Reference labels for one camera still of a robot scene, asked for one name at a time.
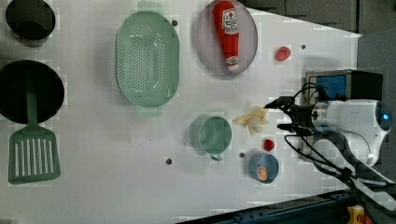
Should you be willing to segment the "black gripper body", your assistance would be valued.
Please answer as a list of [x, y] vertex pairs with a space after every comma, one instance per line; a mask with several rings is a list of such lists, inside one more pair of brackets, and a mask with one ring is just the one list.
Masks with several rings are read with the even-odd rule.
[[290, 131], [297, 134], [314, 133], [312, 111], [312, 105], [293, 105], [289, 110], [289, 117], [291, 118]]

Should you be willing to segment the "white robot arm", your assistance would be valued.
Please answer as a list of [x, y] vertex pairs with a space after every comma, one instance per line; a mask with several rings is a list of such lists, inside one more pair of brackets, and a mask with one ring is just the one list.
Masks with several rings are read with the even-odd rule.
[[290, 117], [290, 123], [277, 127], [303, 140], [310, 149], [306, 157], [318, 170], [389, 212], [395, 211], [395, 182], [374, 169], [392, 128], [386, 105], [367, 99], [297, 105], [293, 97], [281, 96], [265, 107]]

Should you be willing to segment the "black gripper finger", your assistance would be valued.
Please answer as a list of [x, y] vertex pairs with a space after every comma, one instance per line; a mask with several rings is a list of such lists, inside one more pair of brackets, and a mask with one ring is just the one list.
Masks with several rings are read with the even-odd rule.
[[283, 131], [298, 131], [300, 129], [298, 125], [292, 123], [278, 124], [276, 127]]
[[273, 102], [265, 105], [265, 108], [281, 109], [284, 107], [289, 107], [294, 104], [294, 98], [292, 96], [280, 96], [276, 98]]

